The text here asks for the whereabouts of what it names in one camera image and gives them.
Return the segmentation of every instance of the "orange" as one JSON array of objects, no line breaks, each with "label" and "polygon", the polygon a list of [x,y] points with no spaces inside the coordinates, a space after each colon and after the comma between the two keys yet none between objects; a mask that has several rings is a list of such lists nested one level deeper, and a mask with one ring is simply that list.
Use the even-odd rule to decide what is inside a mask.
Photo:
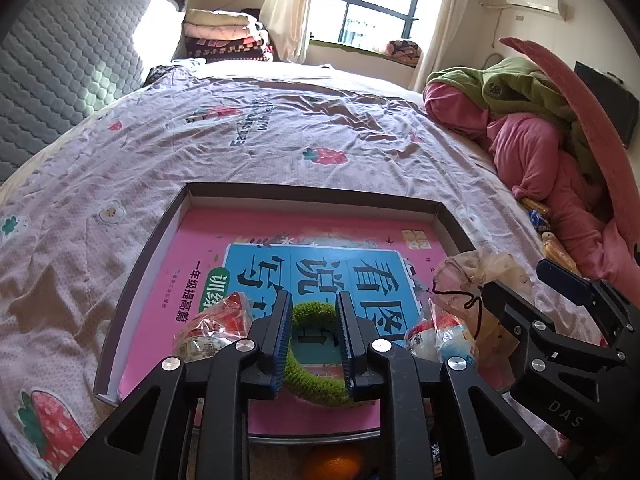
[{"label": "orange", "polygon": [[302,464],[302,480],[354,480],[363,466],[364,457],[355,446],[318,446]]}]

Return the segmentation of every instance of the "black television screen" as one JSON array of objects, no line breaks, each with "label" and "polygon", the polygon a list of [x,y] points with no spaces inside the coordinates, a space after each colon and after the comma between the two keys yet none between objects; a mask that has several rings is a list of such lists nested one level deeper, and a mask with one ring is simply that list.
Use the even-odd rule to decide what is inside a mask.
[{"label": "black television screen", "polygon": [[618,131],[622,144],[628,148],[638,122],[638,99],[612,78],[580,61],[575,62],[574,72],[596,96]]}]

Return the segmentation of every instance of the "pink blanket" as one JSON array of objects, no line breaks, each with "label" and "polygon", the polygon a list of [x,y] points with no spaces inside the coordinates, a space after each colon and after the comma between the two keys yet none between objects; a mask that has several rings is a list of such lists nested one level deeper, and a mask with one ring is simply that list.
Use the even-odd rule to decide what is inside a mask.
[{"label": "pink blanket", "polygon": [[535,62],[576,113],[609,188],[609,221],[601,222],[590,212],[601,190],[587,184],[575,159],[559,149],[560,134],[548,121],[510,114],[490,122],[487,110],[442,83],[428,85],[427,113],[481,146],[489,142],[498,176],[515,197],[529,196],[551,208],[552,229],[580,271],[611,282],[640,305],[640,267],[633,258],[640,238],[640,196],[618,133],[591,91],[555,54],[532,41],[500,42]]}]

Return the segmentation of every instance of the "gray quilted headboard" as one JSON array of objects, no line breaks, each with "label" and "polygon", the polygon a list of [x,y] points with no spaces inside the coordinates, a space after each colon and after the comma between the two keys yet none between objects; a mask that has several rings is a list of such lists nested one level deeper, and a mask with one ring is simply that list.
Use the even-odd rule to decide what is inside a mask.
[{"label": "gray quilted headboard", "polygon": [[171,61],[181,10],[179,0],[31,0],[0,47],[0,183]]}]

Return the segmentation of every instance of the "green fuzzy ring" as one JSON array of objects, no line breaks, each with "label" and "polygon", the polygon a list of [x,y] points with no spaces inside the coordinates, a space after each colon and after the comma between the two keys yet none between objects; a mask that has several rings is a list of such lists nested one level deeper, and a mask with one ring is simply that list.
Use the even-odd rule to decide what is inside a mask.
[{"label": "green fuzzy ring", "polygon": [[[312,324],[335,326],[335,307],[318,301],[300,303],[293,307],[292,330]],[[329,408],[354,404],[344,386],[344,380],[319,377],[303,368],[293,355],[291,340],[284,367],[284,383],[292,394],[314,404]]]}]

